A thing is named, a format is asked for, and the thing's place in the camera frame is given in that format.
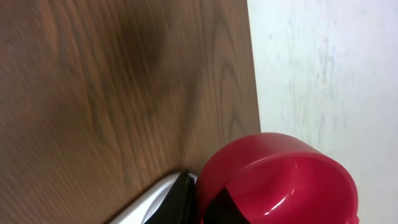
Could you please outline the red measuring scoop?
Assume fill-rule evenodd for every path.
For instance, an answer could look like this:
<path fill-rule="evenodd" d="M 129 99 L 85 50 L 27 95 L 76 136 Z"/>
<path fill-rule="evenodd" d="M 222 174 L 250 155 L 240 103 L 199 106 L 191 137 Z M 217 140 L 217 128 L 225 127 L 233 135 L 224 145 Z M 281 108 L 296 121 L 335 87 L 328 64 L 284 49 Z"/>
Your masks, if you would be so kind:
<path fill-rule="evenodd" d="M 198 215 L 226 190 L 250 223 L 359 223 L 349 172 L 303 141 L 258 133 L 217 151 L 196 182 Z"/>

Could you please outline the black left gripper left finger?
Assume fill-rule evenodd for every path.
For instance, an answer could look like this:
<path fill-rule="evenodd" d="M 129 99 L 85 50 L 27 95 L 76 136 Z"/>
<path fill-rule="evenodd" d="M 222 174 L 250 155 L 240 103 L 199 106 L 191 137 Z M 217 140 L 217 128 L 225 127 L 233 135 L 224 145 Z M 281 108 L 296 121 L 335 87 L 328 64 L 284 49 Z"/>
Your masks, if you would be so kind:
<path fill-rule="evenodd" d="M 196 223 L 195 179 L 186 170 L 181 172 L 164 201 L 145 224 Z"/>

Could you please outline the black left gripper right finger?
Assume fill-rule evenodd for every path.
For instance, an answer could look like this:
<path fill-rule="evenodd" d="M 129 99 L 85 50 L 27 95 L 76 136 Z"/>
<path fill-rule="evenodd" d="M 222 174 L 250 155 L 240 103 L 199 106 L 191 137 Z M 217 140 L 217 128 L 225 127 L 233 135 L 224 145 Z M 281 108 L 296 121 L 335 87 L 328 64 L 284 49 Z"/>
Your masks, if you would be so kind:
<path fill-rule="evenodd" d="M 223 188 L 209 204 L 204 217 L 204 224 L 249 224 L 241 213 L 232 196 Z"/>

